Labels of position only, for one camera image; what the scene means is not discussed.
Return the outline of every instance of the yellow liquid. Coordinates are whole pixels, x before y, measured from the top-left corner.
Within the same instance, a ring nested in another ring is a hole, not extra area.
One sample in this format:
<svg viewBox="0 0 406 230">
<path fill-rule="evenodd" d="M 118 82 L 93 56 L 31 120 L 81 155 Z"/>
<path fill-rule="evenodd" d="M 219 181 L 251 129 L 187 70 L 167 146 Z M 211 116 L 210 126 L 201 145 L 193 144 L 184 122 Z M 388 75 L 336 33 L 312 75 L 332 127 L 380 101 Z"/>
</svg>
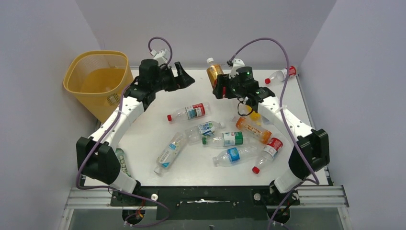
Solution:
<svg viewBox="0 0 406 230">
<path fill-rule="evenodd" d="M 80 92 L 103 93 L 116 88 L 124 77 L 125 69 L 97 69 L 83 81 Z"/>
<path fill-rule="evenodd" d="M 217 76 L 219 74 L 224 74 L 223 70 L 221 69 L 221 66 L 216 64 L 212 65 L 206 70 L 207 75 L 209 76 L 210 83 L 212 85 L 212 88 L 215 88 L 215 85 L 217 84 Z"/>
</svg>

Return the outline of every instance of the green bottle label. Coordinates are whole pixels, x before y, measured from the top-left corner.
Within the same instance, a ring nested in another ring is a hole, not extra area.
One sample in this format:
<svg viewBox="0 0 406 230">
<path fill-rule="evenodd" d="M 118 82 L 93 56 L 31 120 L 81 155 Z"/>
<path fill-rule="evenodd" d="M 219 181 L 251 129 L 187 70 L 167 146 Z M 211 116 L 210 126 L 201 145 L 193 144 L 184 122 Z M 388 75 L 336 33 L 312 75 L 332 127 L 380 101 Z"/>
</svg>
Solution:
<svg viewBox="0 0 406 230">
<path fill-rule="evenodd" d="M 236 136 L 236 145 L 242 145 L 244 143 L 244 138 L 242 132 L 234 132 Z"/>
<path fill-rule="evenodd" d="M 242 132 L 223 133 L 223 146 L 242 145 L 244 142 Z"/>
</svg>

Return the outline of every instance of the bottle label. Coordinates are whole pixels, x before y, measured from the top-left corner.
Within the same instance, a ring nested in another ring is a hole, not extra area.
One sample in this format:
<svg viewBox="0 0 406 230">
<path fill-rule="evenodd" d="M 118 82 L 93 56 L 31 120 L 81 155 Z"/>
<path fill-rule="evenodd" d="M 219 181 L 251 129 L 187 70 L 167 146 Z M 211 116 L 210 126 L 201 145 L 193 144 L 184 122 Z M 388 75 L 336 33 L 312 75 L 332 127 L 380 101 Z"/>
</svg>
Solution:
<svg viewBox="0 0 406 230">
<path fill-rule="evenodd" d="M 158 163 L 160 163 L 162 167 L 167 168 L 169 164 L 173 162 L 176 155 L 179 153 L 179 150 L 180 148 L 178 143 L 170 143 L 158 157 Z"/>
<path fill-rule="evenodd" d="M 215 127 L 211 121 L 200 124 L 197 126 L 199 128 L 200 134 L 205 137 L 213 137 L 215 132 Z"/>
<path fill-rule="evenodd" d="M 203 103 L 194 104 L 192 106 L 186 107 L 185 109 L 189 119 L 203 116 L 205 114 Z"/>
<path fill-rule="evenodd" d="M 272 158 L 275 158 L 276 154 L 279 152 L 279 149 L 281 149 L 282 146 L 283 143 L 281 140 L 277 138 L 271 138 L 269 143 L 264 147 L 262 151 L 269 153 Z"/>
<path fill-rule="evenodd" d="M 223 133 L 223 146 L 242 145 L 244 138 L 242 132 Z"/>
<path fill-rule="evenodd" d="M 240 159 L 240 154 L 238 153 L 237 148 L 227 149 L 227 154 L 230 162 L 235 162 Z"/>
<path fill-rule="evenodd" d="M 261 134 L 262 134 L 262 132 L 261 132 L 259 129 L 257 129 L 257 128 L 251 126 L 251 125 L 248 124 L 248 123 L 245 123 L 245 124 L 244 124 L 244 128 L 245 128 L 246 130 L 250 131 L 251 133 L 253 133 L 253 134 L 254 134 L 255 136 L 257 136 L 257 137 L 261 136 Z"/>
</svg>

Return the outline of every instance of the robotic arm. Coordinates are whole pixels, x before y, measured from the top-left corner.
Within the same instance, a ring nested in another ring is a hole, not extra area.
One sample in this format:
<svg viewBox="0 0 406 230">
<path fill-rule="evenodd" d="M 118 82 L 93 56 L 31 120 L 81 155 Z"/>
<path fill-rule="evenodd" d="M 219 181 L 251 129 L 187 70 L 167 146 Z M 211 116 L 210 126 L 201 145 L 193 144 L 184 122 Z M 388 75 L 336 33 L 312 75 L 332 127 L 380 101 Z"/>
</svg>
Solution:
<svg viewBox="0 0 406 230">
<path fill-rule="evenodd" d="M 213 90 L 216 98 L 223 98 L 225 88 L 225 98 L 244 99 L 245 104 L 270 120 L 280 131 L 285 132 L 285 136 L 288 136 L 278 97 L 268 87 L 259 87 L 258 81 L 254 80 L 252 68 L 245 67 L 242 60 L 234 59 L 229 65 L 232 66 L 230 74 L 217 76 L 217 85 Z M 314 171 L 322 169 L 330 162 L 327 133 L 323 129 L 315 130 L 306 125 L 286 108 L 283 109 L 283 112 L 307 162 Z M 287 193 L 309 175 L 308 167 L 297 149 L 293 148 L 289 158 L 289 169 L 281 177 L 271 182 L 270 189 L 277 194 Z"/>
<path fill-rule="evenodd" d="M 82 165 L 90 150 L 96 144 L 108 127 L 115 121 L 117 113 L 121 113 L 106 137 L 101 140 L 94 153 L 89 158 L 82 174 L 110 184 L 112 187 L 128 193 L 135 193 L 138 181 L 123 173 L 120 163 L 115 155 L 115 149 L 124 133 L 131 124 L 149 107 L 155 100 L 156 93 L 160 90 L 175 91 L 184 89 L 195 82 L 189 76 L 179 62 L 175 62 L 178 76 L 173 76 L 171 67 L 167 64 L 158 65 L 165 60 L 145 59 L 139 66 L 139 76 L 131 83 L 124 93 L 122 109 L 119 107 L 112 113 L 107 121 L 90 137 L 81 137 L 76 143 L 78 168 Z"/>
</svg>

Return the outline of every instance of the water bottle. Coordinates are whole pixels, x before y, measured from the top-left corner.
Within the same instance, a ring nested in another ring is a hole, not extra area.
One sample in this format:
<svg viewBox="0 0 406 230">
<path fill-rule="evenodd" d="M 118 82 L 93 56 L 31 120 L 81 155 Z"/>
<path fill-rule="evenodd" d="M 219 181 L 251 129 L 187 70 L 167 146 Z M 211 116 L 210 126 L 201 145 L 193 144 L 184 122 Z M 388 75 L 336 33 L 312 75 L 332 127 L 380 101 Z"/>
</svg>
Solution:
<svg viewBox="0 0 406 230">
<path fill-rule="evenodd" d="M 271 82 L 271 80 L 274 78 L 276 78 L 280 81 L 283 81 L 286 79 L 287 73 L 288 73 L 288 71 L 286 70 L 286 68 L 276 71 L 275 73 L 271 74 L 269 78 L 265 79 L 265 83 L 269 84 Z M 299 75 L 298 75 L 297 67 L 290 66 L 289 67 L 289 78 L 298 77 L 298 76 Z"/>
<path fill-rule="evenodd" d="M 261 151 L 257 158 L 257 163 L 252 168 L 252 172 L 258 174 L 261 169 L 266 165 L 269 165 L 278 155 L 278 152 L 283 147 L 283 136 L 281 134 L 275 134 L 269 140 L 269 143 Z"/>
<path fill-rule="evenodd" d="M 185 130 L 186 138 L 189 144 L 195 143 L 203 138 L 214 137 L 218 129 L 225 127 L 223 122 L 217 123 L 209 121 L 198 126 L 193 126 Z"/>
<path fill-rule="evenodd" d="M 236 162 L 244 162 L 257 156 L 256 146 L 239 146 L 222 151 L 218 156 L 213 157 L 215 166 L 232 166 Z"/>
<path fill-rule="evenodd" d="M 157 166 L 154 169 L 156 174 L 162 174 L 163 170 L 168 170 L 176 159 L 177 155 L 186 146 L 186 137 L 182 133 L 176 133 L 170 143 L 157 158 Z"/>
<path fill-rule="evenodd" d="M 221 133 L 214 138 L 202 138 L 202 144 L 209 147 L 226 147 L 235 146 L 243 144 L 255 144 L 257 142 L 253 138 L 249 138 L 246 134 L 242 132 L 231 132 L 231 133 Z"/>
<path fill-rule="evenodd" d="M 182 122 L 210 114 L 210 105 L 208 102 L 194 104 L 168 115 L 168 121 Z"/>
</svg>

